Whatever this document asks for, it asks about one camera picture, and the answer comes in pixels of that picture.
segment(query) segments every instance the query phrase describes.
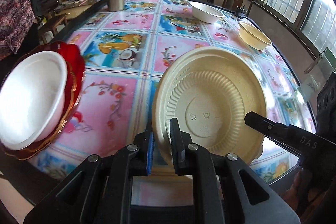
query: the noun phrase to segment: floral fabric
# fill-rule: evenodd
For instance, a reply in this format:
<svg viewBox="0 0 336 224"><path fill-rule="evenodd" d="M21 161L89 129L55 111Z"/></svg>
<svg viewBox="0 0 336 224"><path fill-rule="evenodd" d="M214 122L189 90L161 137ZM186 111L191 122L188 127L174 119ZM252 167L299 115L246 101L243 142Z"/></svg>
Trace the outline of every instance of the floral fabric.
<svg viewBox="0 0 336 224"><path fill-rule="evenodd" d="M30 0L0 0L0 60L17 53L34 18Z"/></svg>

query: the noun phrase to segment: white plastic bowl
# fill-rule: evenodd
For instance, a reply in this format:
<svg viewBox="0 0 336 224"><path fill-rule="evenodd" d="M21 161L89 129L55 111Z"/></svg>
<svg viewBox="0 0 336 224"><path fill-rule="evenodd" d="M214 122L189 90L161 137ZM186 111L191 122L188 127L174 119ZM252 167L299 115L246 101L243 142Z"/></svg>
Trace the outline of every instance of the white plastic bowl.
<svg viewBox="0 0 336 224"><path fill-rule="evenodd" d="M239 26L239 36L251 47L261 51L272 45L271 40L258 28L242 21L239 22Z"/></svg>
<svg viewBox="0 0 336 224"><path fill-rule="evenodd" d="M191 1L190 5L192 7L193 16L201 21L214 24L218 19L224 17L221 11L209 5L194 1Z"/></svg>
<svg viewBox="0 0 336 224"><path fill-rule="evenodd" d="M38 52L19 63L0 90L0 140L20 150L56 127L64 107L67 65L57 52Z"/></svg>

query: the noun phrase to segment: table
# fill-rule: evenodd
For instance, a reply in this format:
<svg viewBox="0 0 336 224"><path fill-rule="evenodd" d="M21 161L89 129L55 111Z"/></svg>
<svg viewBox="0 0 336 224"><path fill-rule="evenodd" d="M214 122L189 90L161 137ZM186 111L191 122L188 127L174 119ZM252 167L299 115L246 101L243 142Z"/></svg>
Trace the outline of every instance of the table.
<svg viewBox="0 0 336 224"><path fill-rule="evenodd" d="M87 0L84 3L71 4L64 7L61 10L57 10L55 15L66 15L68 20L74 19L79 16L82 12L89 9L92 5L99 2L100 0Z"/></svg>
<svg viewBox="0 0 336 224"><path fill-rule="evenodd" d="M80 48L87 65L77 112L60 137L29 162L62 180L88 155L111 155L131 143L151 118L163 72L183 53L205 46L225 48L248 63L263 87L267 118L315 132L310 109L293 96L298 83L282 55L273 46L258 51L242 42L239 19L224 13L225 18L207 24L192 17L187 0L126 0L125 10L112 13L103 7L68 39ZM267 138L263 148L251 168L266 182L296 164L295 156ZM158 175L133 180L132 204L193 203L191 180L162 175L167 168L156 149L153 170Z"/></svg>

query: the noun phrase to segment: white bowl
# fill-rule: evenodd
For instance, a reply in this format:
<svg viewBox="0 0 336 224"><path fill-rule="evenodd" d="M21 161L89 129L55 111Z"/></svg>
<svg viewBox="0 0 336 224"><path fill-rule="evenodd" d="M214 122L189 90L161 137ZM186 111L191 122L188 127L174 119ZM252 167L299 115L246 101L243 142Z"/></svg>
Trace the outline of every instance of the white bowl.
<svg viewBox="0 0 336 224"><path fill-rule="evenodd" d="M261 51L272 45L271 40L258 28L242 21L239 22L239 26L239 36L251 47Z"/></svg>
<svg viewBox="0 0 336 224"><path fill-rule="evenodd" d="M194 1L191 1L190 5L192 7L193 16L204 22L213 24L217 22L218 19L224 17L221 11L209 5Z"/></svg>
<svg viewBox="0 0 336 224"><path fill-rule="evenodd" d="M67 65L57 52L38 52L8 75L0 90L0 140L20 150L56 127L64 107Z"/></svg>
<svg viewBox="0 0 336 224"><path fill-rule="evenodd" d="M211 153L236 153L246 163L260 155L264 136L245 125L245 114L265 117L258 78L238 55L218 47L183 54L162 75L152 104L152 124L161 155L171 164L170 119Z"/></svg>

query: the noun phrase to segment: metal screw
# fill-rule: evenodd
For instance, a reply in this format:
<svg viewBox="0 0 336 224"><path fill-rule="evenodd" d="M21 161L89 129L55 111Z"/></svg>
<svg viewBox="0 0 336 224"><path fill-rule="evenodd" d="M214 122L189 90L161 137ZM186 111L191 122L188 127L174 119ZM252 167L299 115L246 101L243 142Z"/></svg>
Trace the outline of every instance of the metal screw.
<svg viewBox="0 0 336 224"><path fill-rule="evenodd" d="M237 160L238 159L238 156L235 154L235 153L230 153L230 154L228 154L227 155L227 158L229 159L229 160Z"/></svg>
<svg viewBox="0 0 336 224"><path fill-rule="evenodd" d="M99 160L99 157L97 155L90 155L88 158L89 162L96 162Z"/></svg>
<svg viewBox="0 0 336 224"><path fill-rule="evenodd" d="M135 151L138 149L138 146L136 144L130 144L129 146L127 146L127 150L129 151Z"/></svg>
<svg viewBox="0 0 336 224"><path fill-rule="evenodd" d="M195 143L191 143L191 144L188 145L188 148L190 150L197 150L198 149L198 145L195 144Z"/></svg>

